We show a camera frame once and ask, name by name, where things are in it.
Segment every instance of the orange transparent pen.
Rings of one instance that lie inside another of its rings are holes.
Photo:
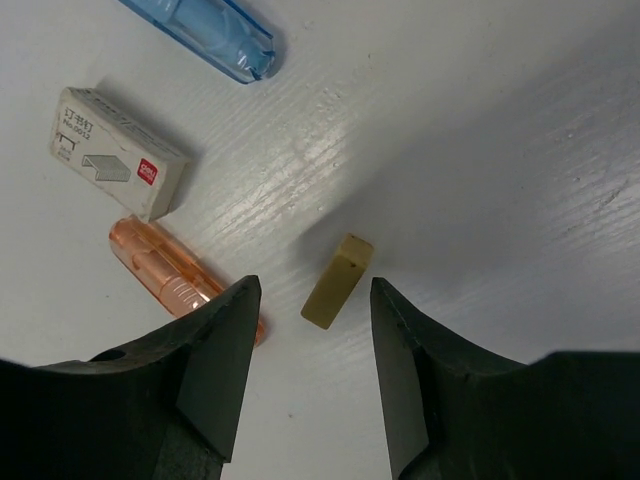
[[[217,297],[226,285],[157,223],[131,216],[109,232],[111,250],[149,292],[176,318]],[[265,333],[260,318],[257,346]]]

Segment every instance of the red logo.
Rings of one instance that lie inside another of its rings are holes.
[[[140,160],[140,166],[138,167],[138,176],[149,185],[153,185],[158,176],[158,169],[153,163],[143,158]]]

